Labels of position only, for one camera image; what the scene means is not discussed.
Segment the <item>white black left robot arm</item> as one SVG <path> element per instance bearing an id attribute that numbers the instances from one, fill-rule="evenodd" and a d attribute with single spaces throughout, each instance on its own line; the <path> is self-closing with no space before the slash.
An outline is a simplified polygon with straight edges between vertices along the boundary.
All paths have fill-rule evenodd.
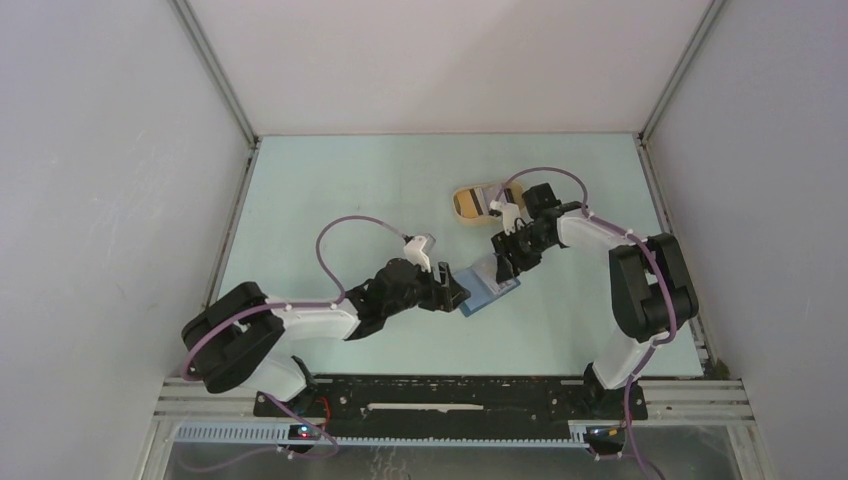
<path id="1" fill-rule="evenodd" d="M 431 273 L 400 258 L 336 303 L 273 302 L 257 283 L 243 282 L 183 327 L 188 356 L 181 375 L 202 382 L 211 394 L 251 388 L 276 399 L 290 415 L 304 416 L 315 406 L 317 384 L 286 343 L 364 339 L 394 315 L 411 309 L 450 313 L 470 296 L 447 263 Z"/>

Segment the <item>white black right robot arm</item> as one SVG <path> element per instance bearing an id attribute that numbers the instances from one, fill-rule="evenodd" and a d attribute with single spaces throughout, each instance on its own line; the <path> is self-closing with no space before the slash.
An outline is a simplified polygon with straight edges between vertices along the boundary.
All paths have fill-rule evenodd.
<path id="1" fill-rule="evenodd" d="M 609 268 L 617 329 L 587 369 L 585 411 L 606 418 L 622 403 L 619 389 L 634 383 L 651 351 L 671 342 L 699 310 L 680 245 L 671 234 L 640 238 L 579 202 L 563 203 L 549 184 L 536 185 L 518 206 L 497 195 L 489 203 L 501 232 L 491 239 L 496 280 L 511 281 L 540 264 L 552 247 L 595 251 Z"/>

